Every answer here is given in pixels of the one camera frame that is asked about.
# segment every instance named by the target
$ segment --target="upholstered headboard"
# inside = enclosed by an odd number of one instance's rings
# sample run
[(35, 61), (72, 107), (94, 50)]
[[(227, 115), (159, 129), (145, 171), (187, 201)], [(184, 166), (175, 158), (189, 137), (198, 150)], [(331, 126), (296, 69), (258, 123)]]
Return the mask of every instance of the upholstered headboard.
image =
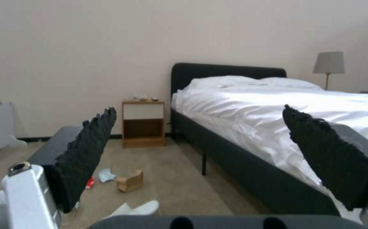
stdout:
[(172, 67), (171, 95), (190, 84), (192, 79), (224, 75), (242, 75), (254, 79), (287, 77), (282, 68), (178, 63)]

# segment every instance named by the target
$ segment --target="baseboard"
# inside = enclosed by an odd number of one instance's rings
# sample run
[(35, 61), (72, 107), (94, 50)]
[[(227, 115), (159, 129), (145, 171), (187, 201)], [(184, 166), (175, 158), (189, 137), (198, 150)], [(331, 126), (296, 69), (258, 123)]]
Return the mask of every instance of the baseboard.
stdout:
[[(171, 137), (171, 133), (165, 133), (165, 137), (169, 138)], [(34, 138), (18, 138), (19, 140), (25, 141), (25, 142), (46, 142), (51, 137), (34, 137)], [(121, 139), (122, 135), (110, 135), (109, 139)]]
[(51, 137), (34, 137), (34, 138), (18, 138), (18, 139), (25, 142), (46, 142), (50, 138)]
[(110, 135), (109, 139), (121, 139), (122, 135)]

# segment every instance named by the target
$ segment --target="table lamp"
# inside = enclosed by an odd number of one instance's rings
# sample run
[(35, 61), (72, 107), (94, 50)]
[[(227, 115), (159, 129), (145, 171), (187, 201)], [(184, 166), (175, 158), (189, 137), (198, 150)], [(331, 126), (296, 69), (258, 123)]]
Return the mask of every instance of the table lamp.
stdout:
[(325, 73), (327, 82), (325, 90), (328, 90), (328, 80), (330, 74), (345, 73), (344, 53), (343, 52), (320, 52), (316, 58), (313, 73)]

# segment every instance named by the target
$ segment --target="nightstand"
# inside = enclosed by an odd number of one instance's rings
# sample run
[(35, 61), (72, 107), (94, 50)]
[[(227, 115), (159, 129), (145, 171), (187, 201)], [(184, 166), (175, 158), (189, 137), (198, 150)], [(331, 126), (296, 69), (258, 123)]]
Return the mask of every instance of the nightstand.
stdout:
[(164, 146), (164, 102), (122, 102), (123, 148)]

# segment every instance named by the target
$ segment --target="white duvet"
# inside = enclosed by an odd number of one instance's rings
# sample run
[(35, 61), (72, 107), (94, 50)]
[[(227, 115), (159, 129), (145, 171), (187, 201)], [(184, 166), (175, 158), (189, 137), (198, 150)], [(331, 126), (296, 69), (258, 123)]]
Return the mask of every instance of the white duvet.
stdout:
[(307, 184), (321, 187), (320, 179), (289, 137), (282, 119), (285, 104), (348, 125), (368, 139), (368, 94), (244, 85), (179, 90), (172, 101), (179, 113)]

